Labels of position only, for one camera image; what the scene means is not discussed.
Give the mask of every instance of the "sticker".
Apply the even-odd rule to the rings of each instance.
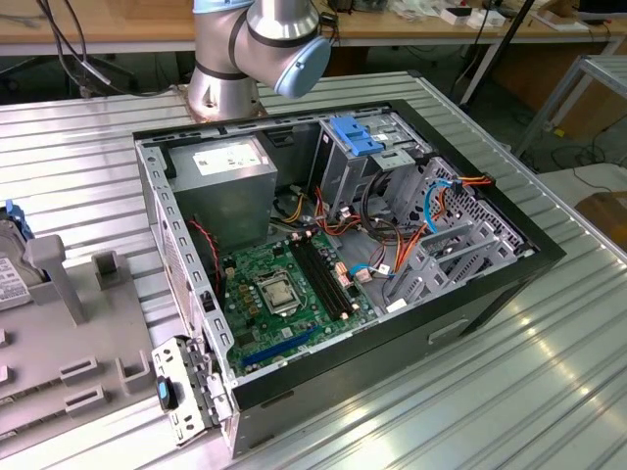
[[[392,313],[393,311],[398,310],[399,308],[403,308],[404,306],[408,306],[408,303],[405,302],[405,299],[398,299],[392,304],[389,304],[387,307],[388,313]]]
[[[194,162],[203,176],[262,164],[249,144],[198,152],[194,155]]]
[[[8,258],[0,258],[0,305],[28,296],[26,284]]]

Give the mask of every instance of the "power supply label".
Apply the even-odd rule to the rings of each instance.
[[[248,144],[198,152],[194,155],[194,162],[203,176],[262,164],[255,150]]]

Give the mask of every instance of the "cpu socket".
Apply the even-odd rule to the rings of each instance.
[[[277,271],[272,277],[258,281],[257,287],[270,313],[275,315],[292,315],[302,304],[286,271]]]

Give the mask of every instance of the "blue cable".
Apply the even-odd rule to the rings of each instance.
[[[451,186],[453,186],[451,182],[438,179],[429,187],[427,193],[424,195],[424,221],[427,223],[429,230],[433,233],[437,233],[438,229],[431,219],[431,193],[435,188],[450,188]]]

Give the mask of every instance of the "blue latch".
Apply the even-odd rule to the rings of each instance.
[[[356,157],[383,151],[383,144],[370,137],[368,131],[354,117],[332,117],[331,125],[340,138],[351,147]]]
[[[30,227],[26,223],[26,215],[24,214],[24,211],[22,210],[20,206],[18,206],[17,204],[13,204],[13,201],[8,199],[6,201],[6,210],[7,210],[7,214],[10,217],[12,217],[14,220],[20,223],[20,225],[22,226],[22,235],[24,235],[24,238],[26,240],[35,238],[32,235],[32,231],[30,230]]]
[[[165,382],[159,384],[159,398],[161,400],[165,400],[168,398],[168,387],[166,387]]]

